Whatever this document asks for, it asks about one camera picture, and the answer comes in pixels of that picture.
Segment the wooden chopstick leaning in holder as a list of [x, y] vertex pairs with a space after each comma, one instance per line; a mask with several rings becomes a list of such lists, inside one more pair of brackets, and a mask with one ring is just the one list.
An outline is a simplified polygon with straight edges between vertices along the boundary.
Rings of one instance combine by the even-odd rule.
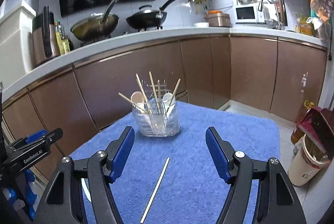
[[129, 102], [131, 105], [133, 105], [133, 107], [135, 107], [136, 109], [140, 110], [142, 113], [146, 113], [147, 114], [147, 111], [144, 108], [142, 108], [138, 104], [134, 103], [134, 101], [132, 101], [131, 99], [129, 99], [128, 97], [126, 97], [121, 92], [119, 92], [118, 95], [120, 97], [122, 97], [124, 100], [126, 100], [127, 102]]

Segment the black wok with lid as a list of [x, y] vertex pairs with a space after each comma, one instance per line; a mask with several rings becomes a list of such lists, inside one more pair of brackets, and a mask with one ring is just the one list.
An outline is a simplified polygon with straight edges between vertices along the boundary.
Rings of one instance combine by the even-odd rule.
[[127, 24], [140, 31], [146, 31], [149, 28], [162, 29], [167, 12], [166, 8], [176, 0], [166, 1], [159, 9], [153, 10], [151, 5], [143, 5], [139, 7], [139, 11], [129, 16], [126, 21]]

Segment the yellow detergent bottle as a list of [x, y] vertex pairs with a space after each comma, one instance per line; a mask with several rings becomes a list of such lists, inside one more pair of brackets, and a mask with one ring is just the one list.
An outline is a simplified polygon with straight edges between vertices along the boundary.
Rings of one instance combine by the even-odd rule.
[[307, 17], [301, 14], [296, 15], [294, 31], [303, 35], [313, 36], [312, 24], [307, 22]]

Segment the blue terry cloth mat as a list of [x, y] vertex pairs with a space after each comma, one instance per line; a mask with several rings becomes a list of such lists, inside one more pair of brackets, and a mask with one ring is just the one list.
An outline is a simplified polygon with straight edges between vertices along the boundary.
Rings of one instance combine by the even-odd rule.
[[223, 140], [253, 159], [280, 155], [277, 124], [183, 102], [177, 104], [181, 130], [167, 138], [136, 132], [121, 176], [111, 185], [124, 223], [140, 223], [166, 159], [170, 161], [144, 223], [215, 223], [229, 186], [219, 177], [205, 142], [214, 127]]

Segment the chrome kitchen faucet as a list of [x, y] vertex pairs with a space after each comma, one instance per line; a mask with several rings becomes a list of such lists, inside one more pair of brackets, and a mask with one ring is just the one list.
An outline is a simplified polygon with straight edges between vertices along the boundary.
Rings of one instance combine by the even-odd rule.
[[280, 20], [280, 13], [275, 0], [260, 0], [258, 12], [262, 13], [265, 24], [273, 29], [282, 29], [283, 23]]

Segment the white bowl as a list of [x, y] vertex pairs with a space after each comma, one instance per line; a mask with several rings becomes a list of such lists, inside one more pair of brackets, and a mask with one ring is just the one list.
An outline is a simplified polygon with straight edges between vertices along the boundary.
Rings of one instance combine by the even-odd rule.
[[197, 28], [208, 28], [209, 27], [209, 23], [207, 23], [207, 22], [195, 23], [194, 27], [197, 27]]

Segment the white storage box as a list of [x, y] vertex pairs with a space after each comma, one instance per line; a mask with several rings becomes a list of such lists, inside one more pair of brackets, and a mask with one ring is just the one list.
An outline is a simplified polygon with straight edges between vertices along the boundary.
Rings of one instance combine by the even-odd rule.
[[36, 12], [21, 1], [1, 17], [1, 89], [6, 89], [35, 67], [32, 20]]

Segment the white microwave oven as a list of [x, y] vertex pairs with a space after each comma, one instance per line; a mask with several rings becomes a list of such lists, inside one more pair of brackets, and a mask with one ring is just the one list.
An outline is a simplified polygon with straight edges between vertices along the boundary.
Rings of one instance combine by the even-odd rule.
[[234, 7], [234, 19], [238, 24], [264, 24], [264, 15], [258, 10], [257, 4], [237, 5]]

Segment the brown rice cooker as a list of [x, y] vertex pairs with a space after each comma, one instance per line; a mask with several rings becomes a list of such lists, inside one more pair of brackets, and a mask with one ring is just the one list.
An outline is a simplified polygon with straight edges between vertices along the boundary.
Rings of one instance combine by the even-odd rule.
[[230, 15], [220, 10], [211, 10], [205, 15], [205, 21], [210, 27], [228, 27], [232, 26]]

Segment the clear utensil holder with rack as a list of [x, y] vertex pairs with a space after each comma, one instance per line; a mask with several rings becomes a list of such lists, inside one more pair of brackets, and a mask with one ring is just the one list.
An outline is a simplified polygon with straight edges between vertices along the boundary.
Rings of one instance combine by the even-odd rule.
[[[139, 128], [139, 132], [144, 136], [149, 137], [168, 137], [168, 136], [174, 136], [178, 134], [181, 130], [181, 124], [180, 124], [180, 118], [178, 114], [178, 107], [177, 103], [175, 103], [175, 107], [169, 116], [169, 118], [166, 117], [163, 107], [162, 107], [162, 98], [164, 94], [170, 92], [169, 89], [166, 87], [166, 82], [160, 81], [160, 89], [161, 89], [161, 113], [158, 114], [156, 103], [154, 100], [153, 90], [151, 83], [146, 83], [145, 81], [141, 80], [143, 89], [145, 91], [145, 94], [148, 98], [148, 101], [151, 105], [151, 108], [153, 110], [152, 114], [148, 113], [148, 109], [145, 103], [145, 110], [146, 113], [142, 113], [140, 110], [136, 109], [132, 105], [132, 113], [135, 119], [135, 122], [137, 123], [137, 126]], [[156, 94], [158, 98], [158, 89], [157, 89], [157, 83], [154, 84], [156, 89]]]

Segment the gas stove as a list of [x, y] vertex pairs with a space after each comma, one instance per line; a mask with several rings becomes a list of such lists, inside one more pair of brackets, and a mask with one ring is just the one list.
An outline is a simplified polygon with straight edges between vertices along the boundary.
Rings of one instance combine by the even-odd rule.
[[80, 43], [80, 47], [85, 47], [87, 45], [90, 45], [90, 44], [93, 44], [93, 43], [97, 43], [99, 41], [106, 40], [106, 39], [112, 39], [114, 37], [130, 35], [132, 33], [142, 33], [142, 32], [156, 31], [156, 30], [162, 30], [162, 29], [163, 29], [163, 26], [160, 26], [160, 27], [150, 27], [150, 28], [146, 28], [146, 29], [133, 30], [133, 31], [124, 31], [122, 33], [117, 32], [117, 31], [113, 31], [109, 35], [98, 36], [98, 37], [93, 38], [90, 41], [82, 41]]

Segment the beige trash bin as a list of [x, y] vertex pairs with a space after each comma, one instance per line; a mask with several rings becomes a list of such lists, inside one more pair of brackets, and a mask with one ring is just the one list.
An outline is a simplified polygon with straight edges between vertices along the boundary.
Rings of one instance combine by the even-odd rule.
[[297, 144], [299, 149], [288, 170], [288, 177], [293, 185], [303, 186], [321, 169], [327, 168], [331, 160], [307, 135]]

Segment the pink ceramic spoon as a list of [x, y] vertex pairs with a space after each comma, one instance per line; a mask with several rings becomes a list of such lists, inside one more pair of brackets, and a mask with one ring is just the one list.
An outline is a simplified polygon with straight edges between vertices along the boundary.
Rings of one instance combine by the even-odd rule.
[[132, 95], [130, 100], [135, 103], [138, 107], [145, 109], [145, 99], [141, 91], [135, 91]]

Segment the maroon dustpan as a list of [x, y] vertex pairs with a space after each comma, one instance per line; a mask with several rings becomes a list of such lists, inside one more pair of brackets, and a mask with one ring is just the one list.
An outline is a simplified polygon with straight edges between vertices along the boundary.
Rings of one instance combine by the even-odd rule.
[[298, 128], [322, 153], [333, 159], [333, 110], [311, 108]]

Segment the rose gold electric kettle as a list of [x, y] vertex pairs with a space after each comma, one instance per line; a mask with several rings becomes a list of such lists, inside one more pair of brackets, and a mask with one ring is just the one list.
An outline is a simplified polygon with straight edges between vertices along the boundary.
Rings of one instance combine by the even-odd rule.
[[36, 66], [60, 56], [54, 13], [49, 10], [49, 6], [44, 6], [42, 13], [32, 20], [32, 46]]

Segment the bronze wok with glass lid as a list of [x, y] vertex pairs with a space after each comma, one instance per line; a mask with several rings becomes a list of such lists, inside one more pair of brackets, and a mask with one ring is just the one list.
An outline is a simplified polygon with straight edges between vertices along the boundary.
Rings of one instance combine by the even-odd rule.
[[101, 36], [110, 35], [118, 25], [119, 17], [111, 13], [120, 0], [111, 0], [104, 13], [93, 13], [91, 16], [76, 22], [70, 29], [80, 41], [91, 41]]

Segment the white ceramic spoon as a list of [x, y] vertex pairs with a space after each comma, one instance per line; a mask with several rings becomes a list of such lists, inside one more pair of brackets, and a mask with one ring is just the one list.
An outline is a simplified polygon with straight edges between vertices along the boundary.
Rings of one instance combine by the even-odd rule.
[[176, 101], [172, 93], [168, 92], [164, 94], [162, 98], [162, 107], [167, 118], [169, 118], [169, 116], [171, 115], [175, 107], [175, 103]]

